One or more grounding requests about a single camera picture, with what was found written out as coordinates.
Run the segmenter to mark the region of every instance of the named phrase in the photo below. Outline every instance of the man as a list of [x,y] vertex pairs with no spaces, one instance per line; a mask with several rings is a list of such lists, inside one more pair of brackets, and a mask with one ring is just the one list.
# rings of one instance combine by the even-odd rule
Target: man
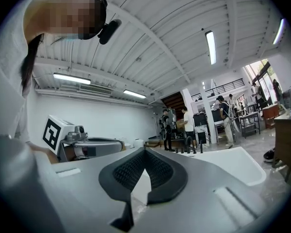
[[168,110],[167,109],[163,109],[163,116],[162,116],[162,121],[166,130],[166,139],[164,140],[164,146],[165,146],[165,150],[169,150],[172,151],[171,149],[171,127],[170,127],[170,122],[169,122],[169,116],[168,116]]
[[234,140],[231,130],[231,120],[228,113],[230,105],[227,101],[224,101],[224,98],[222,96],[219,96],[218,100],[220,103],[220,116],[223,119],[224,130],[227,137],[227,144],[225,146],[231,148],[232,146],[234,146]]
[[235,117],[238,117],[236,101],[233,98],[233,95],[232,94],[229,95],[228,103],[229,103],[230,106],[232,106],[232,109],[234,110],[234,112],[233,112],[234,113],[234,116]]
[[184,125],[184,130],[186,133],[186,137],[190,136],[192,138],[192,140],[193,140],[192,145],[194,147],[195,134],[194,134],[193,115],[191,115],[188,112],[188,108],[185,106],[182,108],[181,111],[184,114],[183,125]]
[[254,88],[254,94],[252,94],[252,96],[255,96],[257,98],[259,107],[262,109],[262,104],[264,103],[264,99],[262,97],[263,95],[262,88],[259,85],[257,85],[255,82],[252,82],[252,85]]
[[241,102],[241,110],[242,110],[242,115],[245,115],[244,106],[242,102]]

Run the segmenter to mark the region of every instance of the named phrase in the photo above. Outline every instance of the pillar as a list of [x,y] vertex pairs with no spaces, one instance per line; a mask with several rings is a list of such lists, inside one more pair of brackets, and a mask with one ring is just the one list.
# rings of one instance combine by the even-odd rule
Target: pillar
[[213,120],[209,100],[207,98],[207,95],[206,95],[206,92],[203,88],[202,83],[200,83],[198,86],[199,86],[200,95],[202,96],[202,99],[203,99],[203,103],[204,103],[204,107],[205,107],[205,111],[206,111],[206,115],[207,115],[207,119],[208,119],[209,131],[210,131],[210,135],[211,135],[211,143],[217,143],[217,137],[215,134],[215,125],[214,125],[214,120]]

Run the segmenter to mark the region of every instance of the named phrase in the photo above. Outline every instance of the white box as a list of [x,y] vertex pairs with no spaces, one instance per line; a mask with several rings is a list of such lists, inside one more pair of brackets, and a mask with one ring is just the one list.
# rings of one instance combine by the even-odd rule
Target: white box
[[48,145],[48,148],[57,155],[59,142],[64,140],[69,132],[74,132],[75,126],[76,125],[56,116],[49,115],[44,127],[42,140]]

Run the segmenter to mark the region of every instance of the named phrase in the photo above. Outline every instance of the person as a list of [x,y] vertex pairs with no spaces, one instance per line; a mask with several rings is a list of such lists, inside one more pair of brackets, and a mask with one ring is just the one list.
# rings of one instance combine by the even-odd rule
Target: person
[[232,94],[229,95],[228,103],[229,103],[230,106],[232,106],[234,116],[238,117],[236,101],[233,98],[233,95]]
[[170,127],[170,121],[169,121],[169,116],[168,116],[168,110],[167,109],[163,109],[162,121],[164,123],[165,130],[166,130],[166,139],[164,140],[164,147],[165,147],[166,151],[172,151],[172,148],[171,148],[171,132],[172,132],[172,129]]
[[105,26],[106,0],[21,0],[0,28],[0,135],[18,138],[31,150],[57,158],[33,144],[27,126],[27,96],[38,46],[45,33],[89,39]]
[[234,146],[234,140],[233,140],[231,125],[230,125],[231,120],[229,118],[229,113],[228,113],[230,105],[228,104],[227,101],[224,100],[222,96],[219,96],[218,100],[220,103],[220,116],[223,119],[224,130],[227,137],[227,144],[225,146],[228,148],[231,148],[232,146]]
[[252,94],[252,96],[256,97],[257,103],[259,104],[259,107],[262,109],[262,104],[264,103],[262,88],[255,82],[252,82],[252,85],[254,87],[254,94]]
[[188,112],[188,108],[187,107],[183,107],[181,109],[182,113],[184,114],[184,118],[183,118],[183,124],[184,125],[184,130],[186,133],[186,136],[190,136],[192,138],[192,145],[194,147],[194,140],[195,140],[195,134],[194,134],[194,122],[193,122],[193,115],[191,115],[190,112]]
[[241,102],[241,110],[242,110],[242,115],[245,115],[244,106],[242,102]]
[[277,82],[276,79],[273,80],[273,88],[274,88],[274,91],[276,93],[276,98],[277,98],[277,101],[282,103],[282,91],[280,89],[280,86],[279,86],[279,83]]

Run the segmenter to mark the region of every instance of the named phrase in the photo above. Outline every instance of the ceiling light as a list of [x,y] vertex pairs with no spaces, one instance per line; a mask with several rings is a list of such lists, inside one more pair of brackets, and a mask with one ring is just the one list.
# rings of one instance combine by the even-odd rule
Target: ceiling light
[[54,78],[60,79],[60,80],[69,80],[69,81],[85,83],[85,84],[91,83],[91,80],[89,79],[79,78],[76,76],[71,76],[71,75],[66,75],[66,74],[61,74],[61,73],[54,73],[53,76]]
[[139,97],[141,99],[145,99],[146,98],[146,96],[144,96],[144,95],[141,95],[141,94],[138,94],[138,93],[135,93],[135,92],[132,92],[132,91],[128,91],[128,90],[125,90],[124,93],[132,95],[132,96],[135,96],[135,97]]
[[275,40],[273,41],[273,44],[274,45],[278,42],[278,40],[281,37],[282,31],[283,31],[284,22],[285,22],[285,20],[284,19],[281,19],[280,25],[279,25],[279,29],[278,29],[278,32],[277,32],[277,35],[275,37]]
[[212,31],[208,31],[205,33],[207,44],[209,48],[209,55],[210,55],[210,63],[213,65],[217,62],[216,55],[215,55],[215,42],[214,42],[214,35]]

